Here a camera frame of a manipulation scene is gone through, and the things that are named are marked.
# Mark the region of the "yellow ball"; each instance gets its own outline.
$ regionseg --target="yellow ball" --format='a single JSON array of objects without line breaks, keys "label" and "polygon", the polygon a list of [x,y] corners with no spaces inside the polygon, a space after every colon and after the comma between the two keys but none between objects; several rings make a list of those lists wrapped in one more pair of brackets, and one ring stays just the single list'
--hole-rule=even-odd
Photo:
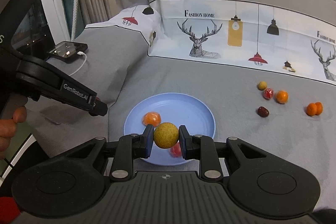
[{"label": "yellow ball", "polygon": [[163,122],[154,130],[154,142],[162,149],[168,149],[179,141],[179,129],[170,122]]},{"label": "yellow ball", "polygon": [[259,90],[265,90],[267,88],[267,83],[265,81],[261,81],[259,84],[258,84],[258,89]]}]

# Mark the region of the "blue plate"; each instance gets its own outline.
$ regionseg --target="blue plate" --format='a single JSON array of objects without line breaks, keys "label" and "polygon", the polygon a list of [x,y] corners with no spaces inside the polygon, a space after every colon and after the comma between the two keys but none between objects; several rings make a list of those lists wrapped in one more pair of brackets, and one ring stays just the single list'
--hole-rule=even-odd
[{"label": "blue plate", "polygon": [[[149,97],[138,103],[128,114],[124,124],[124,135],[142,134],[145,126],[142,117],[155,111],[160,113],[161,122],[185,125],[190,135],[215,136],[216,123],[211,110],[200,100],[181,93],[163,93]],[[187,162],[182,157],[173,158],[169,149],[158,148],[153,144],[151,156],[143,159],[156,165],[180,165]]]}]

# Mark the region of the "orange fruit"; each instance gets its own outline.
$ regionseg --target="orange fruit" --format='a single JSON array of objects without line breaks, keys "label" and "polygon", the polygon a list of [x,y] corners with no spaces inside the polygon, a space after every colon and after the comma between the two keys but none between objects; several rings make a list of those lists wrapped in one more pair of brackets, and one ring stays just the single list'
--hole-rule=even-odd
[{"label": "orange fruit", "polygon": [[285,104],[288,101],[288,93],[284,90],[280,90],[277,93],[276,100],[279,104]]},{"label": "orange fruit", "polygon": [[314,103],[310,103],[310,104],[307,106],[306,113],[307,113],[307,115],[309,115],[309,116],[314,116],[314,115],[316,115],[316,113],[317,113],[317,105],[314,104]]},{"label": "orange fruit", "polygon": [[161,123],[161,116],[157,112],[148,112],[142,118],[142,123],[147,126],[148,124],[157,127]]},{"label": "orange fruit", "polygon": [[315,105],[317,106],[316,115],[320,115],[323,112],[323,105],[320,102],[315,103]]}]

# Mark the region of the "deer illustration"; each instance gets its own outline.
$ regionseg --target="deer illustration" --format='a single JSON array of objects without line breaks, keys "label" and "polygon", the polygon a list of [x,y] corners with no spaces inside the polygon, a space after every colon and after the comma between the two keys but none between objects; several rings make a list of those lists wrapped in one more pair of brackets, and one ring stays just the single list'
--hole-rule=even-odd
[{"label": "deer illustration", "polygon": [[325,77],[328,79],[328,80],[331,80],[331,81],[336,81],[336,75],[332,74],[329,69],[328,69],[328,66],[330,65],[330,61],[331,60],[334,60],[336,58],[336,49],[335,49],[335,46],[334,47],[334,54],[331,55],[331,51],[330,51],[330,55],[329,57],[327,57],[327,60],[326,61],[323,61],[323,56],[321,54],[321,47],[319,48],[319,50],[316,49],[316,43],[318,42],[319,40],[317,40],[314,45],[312,43],[312,41],[310,40],[310,44],[314,50],[314,52],[317,54],[317,56],[319,57],[319,61],[320,63],[322,64],[323,68],[324,68],[324,74],[325,74]]},{"label": "deer illustration", "polygon": [[188,19],[186,19],[183,23],[182,23],[182,27],[180,26],[179,23],[177,23],[178,27],[180,28],[180,30],[182,32],[184,32],[185,34],[189,35],[189,39],[194,43],[193,48],[190,51],[190,56],[192,57],[199,57],[199,58],[208,58],[208,59],[217,59],[220,58],[221,55],[217,52],[207,52],[205,50],[202,50],[202,43],[208,40],[208,37],[211,35],[214,35],[216,33],[219,32],[219,30],[221,29],[221,27],[223,26],[223,24],[219,27],[219,29],[217,30],[217,25],[212,21],[213,25],[215,25],[214,29],[210,32],[209,31],[209,27],[207,27],[207,32],[202,35],[201,38],[196,38],[195,34],[191,31],[191,26],[189,31],[185,28],[185,23]]}]

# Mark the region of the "finger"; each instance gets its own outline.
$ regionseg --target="finger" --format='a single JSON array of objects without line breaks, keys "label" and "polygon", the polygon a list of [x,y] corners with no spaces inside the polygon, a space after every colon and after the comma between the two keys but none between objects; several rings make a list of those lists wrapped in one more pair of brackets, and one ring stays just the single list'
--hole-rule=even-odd
[{"label": "finger", "polygon": [[0,152],[4,152],[9,147],[10,144],[11,144],[10,138],[6,139],[0,137]]},{"label": "finger", "polygon": [[12,138],[16,132],[16,123],[13,120],[0,120],[0,137]]},{"label": "finger", "polygon": [[24,106],[17,108],[13,114],[14,122],[25,122],[27,119],[27,110]]}]

